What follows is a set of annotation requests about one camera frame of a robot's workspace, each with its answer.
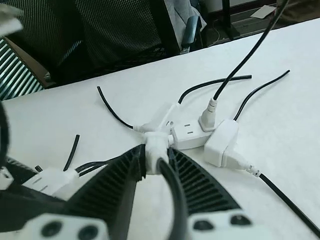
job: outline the black power cord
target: black power cord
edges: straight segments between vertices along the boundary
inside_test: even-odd
[[[0,168],[7,162],[9,148],[9,126],[5,108],[0,101]]]
[[[235,117],[234,117],[233,120],[235,120],[235,121],[238,120],[238,118],[239,118],[242,110],[244,109],[246,103],[249,101],[249,99],[250,99],[256,92],[258,92],[259,90],[265,88],[266,86],[269,86],[270,84],[273,84],[273,83],[275,83],[276,81],[282,79],[282,78],[283,78],[285,75],[287,75],[289,72],[290,72],[290,70],[287,70],[284,74],[282,74],[281,76],[278,76],[276,79],[274,79],[274,80],[272,80],[272,81],[269,81],[269,82],[267,82],[267,83],[265,83],[265,84],[257,87],[257,88],[256,88],[255,90],[253,90],[252,92],[250,92],[249,95],[246,96],[246,98],[243,100],[243,102],[242,102],[242,104],[241,104],[241,106],[240,106],[240,108],[239,108],[238,112],[236,113],[236,115],[235,115]]]
[[[188,216],[184,190],[175,171],[162,158],[157,161],[157,169],[169,185],[173,198],[174,219],[168,240],[184,240],[186,239]]]
[[[265,175],[261,174],[260,178],[285,202],[285,204],[307,225],[307,227],[318,238],[320,238],[320,229]]]
[[[95,167],[95,166],[101,167],[101,166],[104,166],[104,165],[107,165],[107,164],[113,162],[113,161],[114,161],[115,159],[117,159],[117,158],[118,158],[118,156],[117,156],[117,157],[114,157],[114,158],[112,158],[112,159],[106,160],[106,161],[92,161],[92,162],[87,162],[87,163],[85,163],[85,164],[83,164],[83,165],[81,165],[81,166],[78,166],[78,167],[75,169],[75,171],[78,172],[78,173],[81,173],[82,171],[84,171],[84,170],[86,170],[86,169],[88,169],[88,168],[91,168],[91,167]]]
[[[96,170],[96,169],[98,169],[98,168],[100,168],[100,167],[102,167],[102,166],[105,166],[105,165],[107,165],[107,164],[104,164],[104,165],[95,165],[95,166],[93,166],[93,167],[91,167],[91,168],[89,168],[89,169],[87,169],[87,170],[84,170],[84,171],[82,171],[82,172],[79,173],[79,177],[82,177],[83,175],[86,175],[86,174],[88,174],[88,173],[91,173],[92,171],[94,171],[94,170]]]
[[[260,39],[256,42],[254,47],[251,49],[251,51],[245,56],[245,58],[240,62],[238,66],[229,74],[229,76],[225,79],[225,81],[221,84],[221,86],[218,88],[216,91],[215,95],[213,96],[214,100],[217,100],[219,95],[221,94],[222,90],[226,87],[228,82],[231,80],[231,78],[242,68],[242,66],[251,58],[251,56],[255,53],[255,51],[258,49],[258,47],[261,45],[261,43],[265,40],[266,36],[270,32],[270,30],[274,27],[276,22],[278,21],[279,17],[285,10],[286,5],[288,4],[289,0],[284,0],[283,3],[281,4],[280,8],[277,9],[275,16],[273,19],[270,21],[269,25],[266,27],[264,30],[262,36]]]
[[[128,123],[126,123],[125,121],[123,121],[116,113],[115,111],[111,108],[111,106],[109,105],[109,103],[107,102],[101,88],[99,86],[96,87],[98,89],[98,92],[100,94],[100,97],[102,99],[102,101],[104,102],[105,106],[108,108],[108,110],[110,111],[110,113],[123,125],[125,125],[126,127],[133,129],[134,127],[129,125]]]
[[[252,75],[235,76],[235,77],[232,77],[230,79],[230,81],[244,80],[244,79],[252,79]],[[200,89],[200,88],[212,85],[212,84],[223,83],[223,81],[225,81],[225,80],[226,80],[226,78],[221,78],[221,79],[217,79],[217,80],[207,81],[207,82],[195,85],[193,87],[190,87],[189,89],[184,91],[184,93],[182,93],[181,97],[178,100],[178,103],[181,104],[182,101],[184,100],[184,98],[187,96],[187,94],[191,93],[194,90],[197,90],[197,89]]]
[[[76,149],[77,149],[77,145],[78,145],[78,142],[79,142],[79,138],[80,138],[80,135],[78,135],[78,134],[75,135],[75,139],[74,139],[74,142],[73,142],[72,150],[71,150],[69,158],[66,161],[66,164],[65,164],[65,166],[63,168],[64,172],[68,170],[68,168],[69,168],[69,166],[71,164],[71,161],[74,158],[74,155],[75,155],[75,152],[76,152]]]

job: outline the black ribbed plastic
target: black ribbed plastic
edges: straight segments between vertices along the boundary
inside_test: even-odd
[[[20,185],[24,184],[26,181],[37,174],[37,172],[30,167],[11,157],[7,157],[5,167],[12,175],[14,182]]]
[[[189,215],[240,208],[220,183],[190,157],[173,148],[169,148],[168,155],[182,184]]]
[[[20,230],[43,213],[61,212],[65,201],[17,184],[0,191],[0,233]]]
[[[145,176],[145,145],[139,145],[87,182],[67,202],[63,214],[102,219],[112,240],[125,240],[136,183]]]

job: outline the chair armrest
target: chair armrest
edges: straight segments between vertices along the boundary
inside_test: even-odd
[[[181,43],[183,49],[190,48],[190,46],[195,43],[197,30],[200,30],[200,27],[201,20],[199,16],[189,17]]]

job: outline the white desk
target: white desk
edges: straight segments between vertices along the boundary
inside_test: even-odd
[[[320,19],[273,30],[237,74],[252,80],[230,83],[222,92],[217,123],[233,118],[244,97],[287,69],[280,82],[257,93],[245,106],[236,149],[259,167],[315,224],[320,226]],[[80,141],[71,167],[102,161],[141,143],[138,133],[108,112],[96,86],[126,122],[147,122],[164,101],[176,102],[196,84],[226,77],[259,35],[87,81],[4,102],[11,126],[9,155],[30,167],[63,168],[76,134]],[[193,92],[183,106],[197,118],[217,85]],[[316,239],[260,179],[244,171],[210,166],[202,148],[185,151],[209,171],[257,223],[278,239]],[[80,179],[79,186],[89,179]],[[161,176],[137,184],[128,240],[162,240],[172,217],[170,191]]]

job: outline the black cord end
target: black cord end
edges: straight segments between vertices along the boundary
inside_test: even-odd
[[[69,168],[69,166],[71,164],[71,161],[74,158],[74,155],[75,155],[75,152],[76,152],[76,149],[77,149],[77,146],[78,146],[79,138],[80,138],[79,134],[75,135],[75,139],[74,139],[74,142],[73,142],[73,146],[72,146],[69,158],[66,161],[66,164],[65,164],[65,166],[63,168],[64,172],[68,170],[68,168]]]

